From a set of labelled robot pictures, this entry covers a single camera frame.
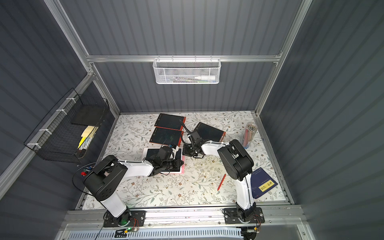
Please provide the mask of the red tablet front with scribbles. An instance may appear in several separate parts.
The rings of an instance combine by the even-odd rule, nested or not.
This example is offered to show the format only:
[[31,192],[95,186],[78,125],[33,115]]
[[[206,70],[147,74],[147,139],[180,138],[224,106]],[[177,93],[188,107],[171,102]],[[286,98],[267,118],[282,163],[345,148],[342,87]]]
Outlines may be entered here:
[[173,145],[179,146],[181,143],[182,134],[181,130],[172,130],[166,128],[155,128],[149,142],[160,145]]

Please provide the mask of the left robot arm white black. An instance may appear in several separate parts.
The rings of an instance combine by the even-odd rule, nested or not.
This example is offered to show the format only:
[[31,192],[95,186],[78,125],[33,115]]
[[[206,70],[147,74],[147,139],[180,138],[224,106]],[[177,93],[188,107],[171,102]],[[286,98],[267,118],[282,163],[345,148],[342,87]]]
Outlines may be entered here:
[[119,218],[129,213],[129,208],[117,193],[121,182],[132,177],[178,173],[183,165],[182,150],[179,147],[147,149],[140,162],[121,161],[114,155],[109,155],[85,175],[83,183],[114,218]]

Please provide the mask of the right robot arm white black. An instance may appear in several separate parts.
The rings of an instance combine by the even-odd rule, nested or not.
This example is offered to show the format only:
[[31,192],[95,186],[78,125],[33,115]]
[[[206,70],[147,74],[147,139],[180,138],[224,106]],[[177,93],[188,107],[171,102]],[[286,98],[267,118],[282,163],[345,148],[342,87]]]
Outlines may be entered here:
[[198,132],[187,130],[189,143],[183,142],[183,155],[202,159],[216,156],[222,161],[227,175],[235,181],[237,216],[248,222],[256,213],[257,205],[252,196],[251,176],[254,161],[238,140],[214,142],[204,140]]

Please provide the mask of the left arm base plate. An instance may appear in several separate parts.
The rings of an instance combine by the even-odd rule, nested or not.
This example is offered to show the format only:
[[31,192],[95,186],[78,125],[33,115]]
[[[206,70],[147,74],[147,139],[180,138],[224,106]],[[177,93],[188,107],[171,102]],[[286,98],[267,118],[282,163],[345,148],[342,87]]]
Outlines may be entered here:
[[134,228],[143,227],[146,219],[146,211],[126,210],[119,217],[114,217],[109,211],[106,211],[103,220],[104,228]]

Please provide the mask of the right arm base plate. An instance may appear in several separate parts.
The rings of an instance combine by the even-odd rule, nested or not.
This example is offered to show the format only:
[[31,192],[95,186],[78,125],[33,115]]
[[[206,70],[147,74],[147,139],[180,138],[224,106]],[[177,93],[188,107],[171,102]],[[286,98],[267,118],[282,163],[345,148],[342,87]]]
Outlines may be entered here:
[[265,223],[264,214],[261,208],[255,207],[247,210],[241,208],[225,208],[222,214],[226,224],[260,224]]

